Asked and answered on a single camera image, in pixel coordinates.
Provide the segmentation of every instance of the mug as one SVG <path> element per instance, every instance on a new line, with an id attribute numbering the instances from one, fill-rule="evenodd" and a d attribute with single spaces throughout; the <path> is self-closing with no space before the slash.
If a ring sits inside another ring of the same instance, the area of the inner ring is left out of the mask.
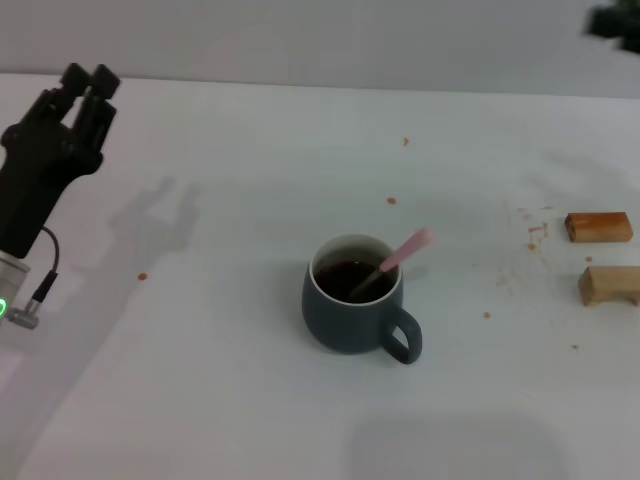
<path id="1" fill-rule="evenodd" d="M 422 353 L 418 322 L 402 309 L 402 269 L 385 273 L 394 280 L 383 297 L 368 303 L 348 303 L 326 294 L 315 275 L 348 261 L 379 265 L 393 250 L 367 235 L 343 235 L 325 243 L 309 262 L 302 289 L 302 314 L 313 336 L 340 353 L 364 353 L 382 346 L 401 363 L 409 365 Z M 407 338 L 405 347 L 393 332 L 399 328 Z"/>

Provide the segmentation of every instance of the spoon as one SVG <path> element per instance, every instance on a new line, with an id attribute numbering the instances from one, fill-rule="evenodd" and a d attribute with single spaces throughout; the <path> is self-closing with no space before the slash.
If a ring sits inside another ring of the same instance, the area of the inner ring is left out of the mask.
<path id="1" fill-rule="evenodd" d="M 409 240 L 404 242 L 400 248 L 398 248 L 395 252 L 391 254 L 389 258 L 387 258 L 384 262 L 380 264 L 380 266 L 367 278 L 365 278 L 360 285 L 351 290 L 349 297 L 354 297 L 356 295 L 361 294 L 365 291 L 365 289 L 375 282 L 380 275 L 385 272 L 388 272 L 394 267 L 397 267 L 402 262 L 404 262 L 411 255 L 416 253 L 418 250 L 426 247 L 433 241 L 433 230 L 430 228 L 421 228 L 416 233 L 411 235 Z"/>

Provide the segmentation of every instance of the mug handle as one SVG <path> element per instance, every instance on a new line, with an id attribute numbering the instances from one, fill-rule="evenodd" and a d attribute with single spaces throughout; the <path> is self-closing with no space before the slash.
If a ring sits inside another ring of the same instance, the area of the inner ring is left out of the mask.
<path id="1" fill-rule="evenodd" d="M 394 330 L 399 328 L 407 337 L 407 345 L 405 347 L 396 337 L 393 336 Z M 389 317 L 385 319 L 384 328 L 381 333 L 382 347 L 396 360 L 405 365 L 411 365 L 422 353 L 422 331 L 420 325 L 400 307 L 393 306 L 389 312 Z"/>

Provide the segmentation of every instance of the robotic arm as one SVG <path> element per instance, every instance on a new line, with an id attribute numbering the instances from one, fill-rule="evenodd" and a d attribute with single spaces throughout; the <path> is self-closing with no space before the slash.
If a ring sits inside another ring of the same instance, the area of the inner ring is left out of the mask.
<path id="1" fill-rule="evenodd" d="M 0 138 L 7 151 L 0 169 L 0 319 L 35 328 L 37 309 L 57 277 L 49 272 L 26 309 L 9 308 L 29 271 L 23 259 L 31 249 L 65 188 L 82 175 L 95 173 L 102 164 L 102 145 L 116 114 L 107 100 L 120 80 L 99 65 L 89 75 L 72 63 L 62 75 L 61 87 L 45 90 L 19 123 Z M 71 128 L 61 122 L 76 98 L 84 96 Z"/>

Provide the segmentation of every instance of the coffee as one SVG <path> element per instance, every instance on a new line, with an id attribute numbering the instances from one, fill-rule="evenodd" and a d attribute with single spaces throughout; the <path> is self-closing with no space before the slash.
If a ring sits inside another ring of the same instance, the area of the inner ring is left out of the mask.
<path id="1" fill-rule="evenodd" d="M 320 270 L 314 277 L 320 289 L 336 300 L 369 303 L 384 297 L 395 284 L 390 275 L 383 273 L 362 293 L 351 296 L 351 292 L 377 268 L 365 262 L 345 261 Z"/>

